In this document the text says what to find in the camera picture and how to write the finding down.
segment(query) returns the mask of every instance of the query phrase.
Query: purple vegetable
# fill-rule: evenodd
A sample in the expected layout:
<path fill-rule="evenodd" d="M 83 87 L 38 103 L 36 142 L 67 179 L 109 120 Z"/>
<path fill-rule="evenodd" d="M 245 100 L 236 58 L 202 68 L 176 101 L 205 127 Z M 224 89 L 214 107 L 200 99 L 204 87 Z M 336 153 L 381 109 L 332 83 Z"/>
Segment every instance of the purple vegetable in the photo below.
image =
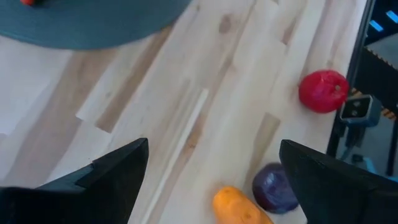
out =
<path fill-rule="evenodd" d="M 268 164 L 260 170 L 253 180 L 252 191 L 256 202 L 271 213 L 287 213 L 299 205 L 280 163 Z"/>

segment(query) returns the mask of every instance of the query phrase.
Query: wood grain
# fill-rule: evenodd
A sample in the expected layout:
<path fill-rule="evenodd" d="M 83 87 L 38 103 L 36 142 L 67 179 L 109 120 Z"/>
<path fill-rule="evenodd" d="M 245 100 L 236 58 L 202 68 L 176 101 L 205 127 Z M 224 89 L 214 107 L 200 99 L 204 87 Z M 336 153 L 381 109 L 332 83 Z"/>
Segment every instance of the wood grain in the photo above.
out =
<path fill-rule="evenodd" d="M 282 139 L 325 152 L 335 115 L 304 108 L 297 85 L 346 74 L 365 3 L 193 0 L 158 34 L 91 52 L 0 37 L 0 185 L 36 187 L 146 137 L 129 222 L 215 223 L 215 192 L 252 198 Z M 270 217 L 306 222 L 301 208 Z"/>

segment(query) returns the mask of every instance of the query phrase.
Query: round plate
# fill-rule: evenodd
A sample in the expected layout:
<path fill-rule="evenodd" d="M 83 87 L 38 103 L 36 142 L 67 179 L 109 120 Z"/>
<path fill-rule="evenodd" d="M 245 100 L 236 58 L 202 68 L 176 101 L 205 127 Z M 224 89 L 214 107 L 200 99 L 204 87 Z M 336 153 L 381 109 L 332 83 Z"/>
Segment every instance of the round plate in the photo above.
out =
<path fill-rule="evenodd" d="M 101 49 L 143 38 L 175 20 L 190 0 L 0 0 L 0 34 L 44 47 Z"/>

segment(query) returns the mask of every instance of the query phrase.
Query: red tomato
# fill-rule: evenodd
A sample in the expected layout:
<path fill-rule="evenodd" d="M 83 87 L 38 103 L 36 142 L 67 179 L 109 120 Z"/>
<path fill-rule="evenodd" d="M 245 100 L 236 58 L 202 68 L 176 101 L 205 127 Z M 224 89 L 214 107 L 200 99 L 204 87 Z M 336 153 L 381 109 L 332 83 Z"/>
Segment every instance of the red tomato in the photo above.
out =
<path fill-rule="evenodd" d="M 31 6 L 35 3 L 35 0 L 21 0 L 21 2 L 25 5 Z"/>
<path fill-rule="evenodd" d="M 320 70 L 307 75 L 298 89 L 300 101 L 317 113 L 340 108 L 347 99 L 349 84 L 333 70 Z"/>

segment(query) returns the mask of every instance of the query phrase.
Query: light wood surface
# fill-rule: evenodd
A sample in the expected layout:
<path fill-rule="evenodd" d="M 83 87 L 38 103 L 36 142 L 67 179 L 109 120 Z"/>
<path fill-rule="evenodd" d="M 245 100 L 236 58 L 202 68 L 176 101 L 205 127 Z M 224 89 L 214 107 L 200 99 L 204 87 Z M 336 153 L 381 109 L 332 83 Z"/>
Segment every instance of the light wood surface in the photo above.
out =
<path fill-rule="evenodd" d="M 223 185 L 252 197 L 281 139 L 325 152 L 334 114 L 297 85 L 346 73 L 366 0 L 193 0 L 146 39 L 91 52 L 0 37 L 0 185 L 37 187 L 139 137 L 145 181 L 130 223 L 215 223 Z M 278 223 L 305 223 L 298 208 Z"/>

